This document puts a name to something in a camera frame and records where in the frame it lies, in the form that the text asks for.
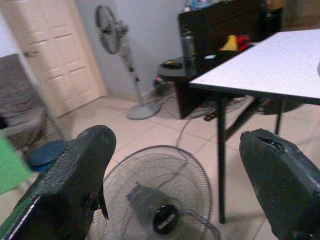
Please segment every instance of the yellow object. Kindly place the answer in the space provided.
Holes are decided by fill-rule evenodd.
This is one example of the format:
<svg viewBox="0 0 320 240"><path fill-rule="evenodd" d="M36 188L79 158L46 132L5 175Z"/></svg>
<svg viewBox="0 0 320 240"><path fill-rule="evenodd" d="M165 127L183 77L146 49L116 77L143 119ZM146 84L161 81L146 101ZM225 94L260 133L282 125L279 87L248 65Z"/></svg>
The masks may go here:
<svg viewBox="0 0 320 240"><path fill-rule="evenodd" d="M237 37L236 35L230 35L228 37L228 41L226 44L221 48L222 51L237 51L238 45L237 45Z"/></svg>

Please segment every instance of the fan grille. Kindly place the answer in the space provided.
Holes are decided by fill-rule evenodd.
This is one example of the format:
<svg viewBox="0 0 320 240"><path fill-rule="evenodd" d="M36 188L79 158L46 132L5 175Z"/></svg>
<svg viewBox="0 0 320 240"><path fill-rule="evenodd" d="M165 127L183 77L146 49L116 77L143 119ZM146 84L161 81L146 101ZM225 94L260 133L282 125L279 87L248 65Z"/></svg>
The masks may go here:
<svg viewBox="0 0 320 240"><path fill-rule="evenodd" d="M141 185L138 201L127 195ZM173 146L144 148L125 158L105 178L104 197L109 220L95 212L89 237L93 240L202 239L206 228L196 216L210 220L212 195L199 162ZM153 229L154 210L173 205L179 213L176 228L168 235Z"/></svg>

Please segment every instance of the fan stand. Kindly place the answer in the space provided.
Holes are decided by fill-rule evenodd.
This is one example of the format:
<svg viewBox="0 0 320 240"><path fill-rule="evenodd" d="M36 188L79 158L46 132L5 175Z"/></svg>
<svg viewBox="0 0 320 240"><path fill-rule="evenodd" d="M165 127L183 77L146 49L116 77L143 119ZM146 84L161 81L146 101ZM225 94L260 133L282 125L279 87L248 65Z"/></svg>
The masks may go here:
<svg viewBox="0 0 320 240"><path fill-rule="evenodd" d="M130 73L130 76L134 82L134 87L136 91L136 97L138 100L138 105L133 106L126 114L126 117L130 120L143 120L151 118L156 115L160 109L161 105L158 102L148 102L145 103L140 87L140 79L138 78L131 54L131 49L129 47L128 37L123 37L123 44L121 47L122 60L124 64L127 66L127 69Z"/></svg>

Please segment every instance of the table leg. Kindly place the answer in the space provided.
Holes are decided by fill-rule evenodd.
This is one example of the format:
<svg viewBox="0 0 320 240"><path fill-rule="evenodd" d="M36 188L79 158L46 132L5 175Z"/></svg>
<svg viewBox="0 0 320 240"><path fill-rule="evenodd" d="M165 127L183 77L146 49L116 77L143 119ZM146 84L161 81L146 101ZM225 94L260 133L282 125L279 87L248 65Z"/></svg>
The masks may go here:
<svg viewBox="0 0 320 240"><path fill-rule="evenodd" d="M218 124L218 188L219 188L219 221L224 224L225 216L225 124L226 124L226 99L223 96L217 99L217 124Z"/></svg>
<svg viewBox="0 0 320 240"><path fill-rule="evenodd" d="M285 107L286 107L286 101L281 100L279 104L278 112L277 112L276 125L275 125L275 131L274 131L274 133L277 135L279 135L280 125L281 125L281 116L285 110Z"/></svg>

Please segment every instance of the door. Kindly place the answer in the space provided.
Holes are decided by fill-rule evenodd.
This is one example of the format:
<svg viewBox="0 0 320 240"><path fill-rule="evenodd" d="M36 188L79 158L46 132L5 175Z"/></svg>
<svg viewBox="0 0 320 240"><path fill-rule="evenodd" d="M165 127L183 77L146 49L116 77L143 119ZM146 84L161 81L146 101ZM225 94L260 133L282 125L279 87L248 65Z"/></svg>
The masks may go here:
<svg viewBox="0 0 320 240"><path fill-rule="evenodd" d="M56 116L101 96L65 1L69 0L0 1Z"/></svg>

